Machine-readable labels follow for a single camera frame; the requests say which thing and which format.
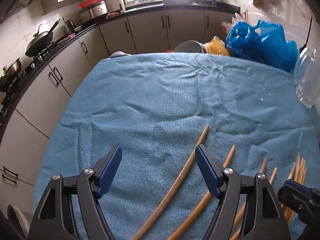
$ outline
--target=wok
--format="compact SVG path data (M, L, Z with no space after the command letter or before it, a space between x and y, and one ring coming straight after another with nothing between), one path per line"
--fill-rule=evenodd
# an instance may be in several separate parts
M4 66L4 73L0 76L0 92L6 92L14 78L21 71L20 58L11 64L10 67Z
M27 51L25 55L27 57L35 57L37 56L45 47L47 47L53 38L53 30L60 22L60 19L55 22L55 24L51 27L51 29L48 32L43 32L39 34L40 26L38 27L38 32L33 35L34 38L27 46Z

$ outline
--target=yellow bag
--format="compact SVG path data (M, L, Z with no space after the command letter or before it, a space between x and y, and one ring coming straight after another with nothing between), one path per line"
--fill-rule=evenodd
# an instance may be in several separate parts
M217 36L214 36L212 41L204 45L209 54L230 56L227 49L224 47L223 41L221 41Z

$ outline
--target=metal screw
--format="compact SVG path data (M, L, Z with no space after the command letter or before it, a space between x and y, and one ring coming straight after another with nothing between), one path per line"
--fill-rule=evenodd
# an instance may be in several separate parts
M91 173L93 173L93 169L92 168L87 168L87 169L84 170L84 173L85 174L91 174Z
M263 173L258 173L258 178L259 179L265 179L266 176Z
M54 179L54 180L60 179L60 174L54 174L52 176L52 179Z
M233 169L231 169L231 168L225 168L225 169L224 169L224 172L225 172L226 174L232 174L232 173L233 173Z

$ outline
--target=blue plastic bag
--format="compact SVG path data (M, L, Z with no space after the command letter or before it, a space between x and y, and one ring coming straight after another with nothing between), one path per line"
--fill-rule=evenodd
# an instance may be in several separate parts
M233 57L264 63L293 73L299 51L286 41L281 24L259 20L255 26L239 22L228 33L226 47Z

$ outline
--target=blue gripper pad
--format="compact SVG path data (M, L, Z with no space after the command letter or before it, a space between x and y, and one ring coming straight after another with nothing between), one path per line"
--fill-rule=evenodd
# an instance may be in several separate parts
M111 183L118 170L121 159L122 149L120 146L118 146L99 177L99 188L96 192L96 196L98 199L101 199L104 194L108 193Z
M292 179L288 179L284 182L283 186L291 186L292 188L294 188L295 190L303 193L304 195L306 196L309 196L310 198L312 197L311 196L311 192L310 192L310 189L308 189L307 187L299 184L298 182L295 182L294 180Z
M199 146L196 147L195 153L198 167L201 171L202 177L204 178L209 192L217 199L220 199L223 194L219 189L219 179L217 174L215 173L210 162Z

